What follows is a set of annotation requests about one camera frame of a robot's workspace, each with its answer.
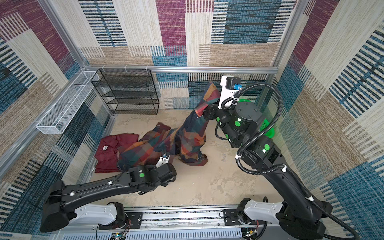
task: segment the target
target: plaid shirt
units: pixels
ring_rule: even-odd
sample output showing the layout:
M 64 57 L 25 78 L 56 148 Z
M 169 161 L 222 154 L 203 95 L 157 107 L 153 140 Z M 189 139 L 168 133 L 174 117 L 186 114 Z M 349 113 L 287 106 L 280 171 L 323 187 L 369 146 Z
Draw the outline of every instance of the plaid shirt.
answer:
M 159 122 L 139 142 L 130 147 L 118 148 L 118 168 L 126 171 L 137 165 L 156 165 L 163 151 L 170 154 L 169 163 L 173 162 L 176 155 L 180 155 L 181 161 L 188 165 L 205 165 L 208 159 L 201 153 L 200 147 L 205 144 L 205 128 L 208 121 L 202 117 L 203 110 L 208 104 L 215 103 L 219 99 L 220 92 L 210 81 L 200 103 L 181 127 L 171 129 Z

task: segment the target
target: cable tie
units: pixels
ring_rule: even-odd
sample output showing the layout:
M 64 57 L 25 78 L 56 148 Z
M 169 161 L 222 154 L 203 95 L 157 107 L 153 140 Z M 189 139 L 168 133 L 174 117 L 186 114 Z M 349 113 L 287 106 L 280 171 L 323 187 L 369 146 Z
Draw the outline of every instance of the cable tie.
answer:
M 309 201 L 314 202 L 314 198 L 312 197 L 312 195 L 310 195 L 310 197 L 305 197 L 305 199 L 308 199 Z
M 287 165 L 285 165 L 285 164 L 283 164 L 284 165 L 284 168 L 282 168 L 281 170 L 283 171 L 283 172 L 286 172 L 287 171 Z

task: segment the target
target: black metal rack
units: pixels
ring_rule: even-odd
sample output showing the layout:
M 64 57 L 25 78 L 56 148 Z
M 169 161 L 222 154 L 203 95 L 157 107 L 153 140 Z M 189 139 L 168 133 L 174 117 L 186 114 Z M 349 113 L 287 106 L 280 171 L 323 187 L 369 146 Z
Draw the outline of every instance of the black metal rack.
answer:
M 156 114 L 159 97 L 146 69 L 99 69 L 92 81 L 113 114 Z

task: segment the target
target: white wire basket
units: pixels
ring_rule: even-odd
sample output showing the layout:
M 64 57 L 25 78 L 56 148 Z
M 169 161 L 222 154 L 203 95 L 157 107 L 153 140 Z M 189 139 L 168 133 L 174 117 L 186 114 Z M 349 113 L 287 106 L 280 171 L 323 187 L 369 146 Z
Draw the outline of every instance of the white wire basket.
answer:
M 43 134 L 62 134 L 98 81 L 95 71 L 83 71 L 43 116 L 36 128 Z

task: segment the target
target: metal profile beam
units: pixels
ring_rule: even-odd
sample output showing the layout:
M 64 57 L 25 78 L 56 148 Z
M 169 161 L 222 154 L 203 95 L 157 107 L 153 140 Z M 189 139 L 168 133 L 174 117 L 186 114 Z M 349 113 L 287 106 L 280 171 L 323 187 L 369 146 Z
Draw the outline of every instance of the metal profile beam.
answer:
M 276 74 L 277 68 L 270 67 L 207 67 L 207 66 L 146 66 L 146 65 L 91 65 L 85 66 L 87 71 L 100 68 L 117 69 L 149 69 L 155 73 L 256 73 Z

